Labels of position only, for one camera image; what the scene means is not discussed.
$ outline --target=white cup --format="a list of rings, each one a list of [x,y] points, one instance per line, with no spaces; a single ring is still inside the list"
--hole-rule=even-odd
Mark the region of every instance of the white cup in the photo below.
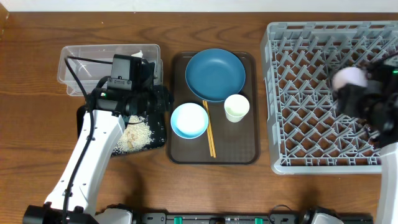
[[[249,109],[248,99],[239,94],[229,96],[224,102],[225,115],[230,122],[235,123],[242,120],[244,115],[249,112]]]

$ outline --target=gray dish rack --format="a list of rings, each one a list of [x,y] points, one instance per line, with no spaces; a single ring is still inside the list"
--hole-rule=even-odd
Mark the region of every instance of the gray dish rack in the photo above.
[[[267,131],[277,174],[374,174],[379,149],[335,110],[330,77],[398,51],[398,21],[273,22],[261,42]],[[371,131],[370,136],[377,136]]]

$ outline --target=wooden chopsticks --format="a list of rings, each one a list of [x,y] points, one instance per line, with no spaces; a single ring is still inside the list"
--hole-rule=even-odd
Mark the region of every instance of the wooden chopsticks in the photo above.
[[[216,148],[214,147],[213,130],[211,129],[209,107],[206,100],[203,100],[203,106],[205,107],[207,115],[209,117],[209,125],[207,126],[207,138],[209,139],[210,156],[215,158]]]

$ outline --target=plastic bin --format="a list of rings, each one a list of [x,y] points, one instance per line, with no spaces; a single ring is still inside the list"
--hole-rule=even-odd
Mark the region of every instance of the plastic bin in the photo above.
[[[330,77],[398,51],[398,21],[273,22],[261,42],[267,132],[277,174],[380,173],[379,149],[339,114]],[[377,131],[370,136],[377,136]]]
[[[70,96],[82,96],[79,86],[73,79],[64,58],[68,55],[104,60],[111,62],[114,54],[132,55],[140,52],[148,62],[155,62],[154,84],[163,82],[163,62],[160,59],[160,47],[157,44],[112,44],[112,45],[76,45],[66,46],[61,51],[58,65],[58,81],[67,85],[67,93]],[[111,75],[112,65],[103,63],[86,62],[81,60],[69,60],[81,84],[87,93],[90,93],[98,81],[107,75]]]

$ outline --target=brown tray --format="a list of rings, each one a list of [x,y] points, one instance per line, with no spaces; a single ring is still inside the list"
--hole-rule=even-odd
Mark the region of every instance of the brown tray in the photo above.
[[[174,96],[172,110],[183,103],[198,103],[202,99],[189,89],[185,81],[185,69],[197,52],[182,52],[174,58],[170,91]],[[250,102],[248,114],[238,123],[229,122],[224,112],[224,103],[208,103],[213,128],[216,158],[210,156],[206,132],[195,139],[178,137],[169,126],[167,154],[178,164],[252,164],[260,155],[257,113],[256,66],[253,57],[243,52],[234,52],[246,71],[246,82],[240,94]]]

